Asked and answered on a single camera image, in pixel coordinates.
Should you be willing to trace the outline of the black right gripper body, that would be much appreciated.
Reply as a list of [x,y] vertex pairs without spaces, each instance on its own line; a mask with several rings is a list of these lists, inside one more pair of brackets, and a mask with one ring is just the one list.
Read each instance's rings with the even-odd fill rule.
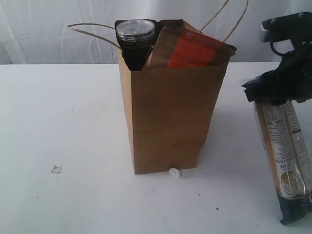
[[261,75],[259,100],[298,103],[312,98],[312,50],[303,49],[285,56],[279,66]]

